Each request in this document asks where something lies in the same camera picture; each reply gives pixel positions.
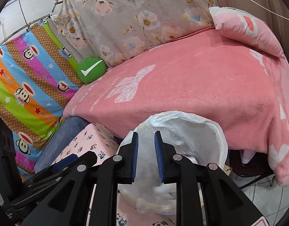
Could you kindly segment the pink towel blanket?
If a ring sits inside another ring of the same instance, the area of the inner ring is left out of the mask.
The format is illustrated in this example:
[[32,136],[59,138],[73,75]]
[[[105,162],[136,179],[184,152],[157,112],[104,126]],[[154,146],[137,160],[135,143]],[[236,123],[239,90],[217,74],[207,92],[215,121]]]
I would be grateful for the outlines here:
[[217,122],[231,150],[266,153],[279,185],[289,185],[287,60],[203,29],[115,66],[81,87],[63,115],[124,138],[165,111]]

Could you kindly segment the colourful monkey striped quilt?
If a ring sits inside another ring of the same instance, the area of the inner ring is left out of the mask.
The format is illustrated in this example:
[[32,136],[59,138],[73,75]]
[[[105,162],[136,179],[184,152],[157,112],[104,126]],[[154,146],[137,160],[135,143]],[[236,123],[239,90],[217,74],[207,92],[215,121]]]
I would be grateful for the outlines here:
[[82,86],[77,67],[47,21],[0,45],[0,118],[13,133],[23,179],[35,172],[65,106]]

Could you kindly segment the metal drying rack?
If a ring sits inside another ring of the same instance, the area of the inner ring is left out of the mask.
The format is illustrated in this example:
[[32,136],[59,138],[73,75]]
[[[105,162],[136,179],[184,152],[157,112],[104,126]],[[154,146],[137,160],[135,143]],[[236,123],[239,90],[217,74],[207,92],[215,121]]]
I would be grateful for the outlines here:
[[63,0],[8,0],[0,11],[0,45],[57,14]]

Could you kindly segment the green checkmark cushion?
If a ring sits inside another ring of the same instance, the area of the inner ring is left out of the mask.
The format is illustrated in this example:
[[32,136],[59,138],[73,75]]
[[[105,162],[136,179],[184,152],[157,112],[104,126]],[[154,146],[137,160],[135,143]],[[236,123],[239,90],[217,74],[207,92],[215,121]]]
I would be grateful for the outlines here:
[[84,84],[92,83],[102,77],[107,71],[106,63],[99,57],[83,60],[77,70],[78,77]]

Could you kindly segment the pink small pillow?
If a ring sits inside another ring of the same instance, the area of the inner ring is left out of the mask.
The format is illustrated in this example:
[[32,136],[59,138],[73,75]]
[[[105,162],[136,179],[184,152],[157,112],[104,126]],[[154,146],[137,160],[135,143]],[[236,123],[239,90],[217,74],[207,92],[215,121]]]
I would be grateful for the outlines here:
[[209,13],[215,29],[221,35],[250,45],[277,58],[284,58],[284,51],[278,39],[261,19],[231,7],[210,7]]

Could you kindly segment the white cloth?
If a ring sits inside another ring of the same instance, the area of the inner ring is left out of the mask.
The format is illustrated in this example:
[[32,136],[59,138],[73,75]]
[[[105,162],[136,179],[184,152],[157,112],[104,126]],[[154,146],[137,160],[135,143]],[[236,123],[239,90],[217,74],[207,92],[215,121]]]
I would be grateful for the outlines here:
[[164,184],[153,188],[153,192],[163,199],[176,199],[176,184]]

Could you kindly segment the blue velvet cushion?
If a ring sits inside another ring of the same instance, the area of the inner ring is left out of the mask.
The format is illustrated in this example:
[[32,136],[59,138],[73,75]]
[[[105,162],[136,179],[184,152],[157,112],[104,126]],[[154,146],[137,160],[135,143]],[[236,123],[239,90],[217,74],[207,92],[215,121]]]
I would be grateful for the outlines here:
[[77,116],[66,118],[42,151],[34,166],[35,173],[49,167],[62,150],[89,124],[90,122]]

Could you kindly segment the grey floral quilt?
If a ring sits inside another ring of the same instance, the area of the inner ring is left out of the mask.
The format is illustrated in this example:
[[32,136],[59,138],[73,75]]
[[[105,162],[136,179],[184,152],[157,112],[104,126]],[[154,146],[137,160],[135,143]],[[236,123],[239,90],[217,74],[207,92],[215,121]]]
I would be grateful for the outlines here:
[[64,0],[53,17],[78,60],[101,57],[109,67],[213,25],[217,0]]

